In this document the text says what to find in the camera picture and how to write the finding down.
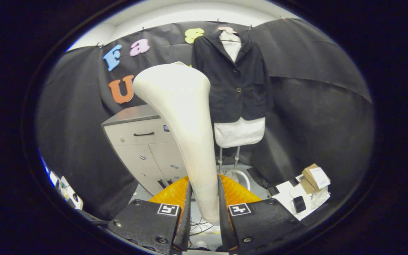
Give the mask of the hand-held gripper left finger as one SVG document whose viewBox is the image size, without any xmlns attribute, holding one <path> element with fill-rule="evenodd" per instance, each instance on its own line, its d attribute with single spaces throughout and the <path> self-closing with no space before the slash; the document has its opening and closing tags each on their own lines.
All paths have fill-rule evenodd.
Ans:
<svg viewBox="0 0 408 255">
<path fill-rule="evenodd" d="M 183 177 L 149 200 L 134 199 L 107 230 L 130 245 L 161 255 L 188 250 L 192 185 Z"/>
</svg>

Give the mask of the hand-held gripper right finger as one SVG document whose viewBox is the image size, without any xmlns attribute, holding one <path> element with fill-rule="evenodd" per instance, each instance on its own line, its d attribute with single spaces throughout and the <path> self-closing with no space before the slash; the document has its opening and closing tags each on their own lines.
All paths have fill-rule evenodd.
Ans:
<svg viewBox="0 0 408 255">
<path fill-rule="evenodd" d="M 224 175 L 218 175 L 222 246 L 230 254 L 286 252 L 305 225 L 277 199 L 260 199 Z"/>
</svg>

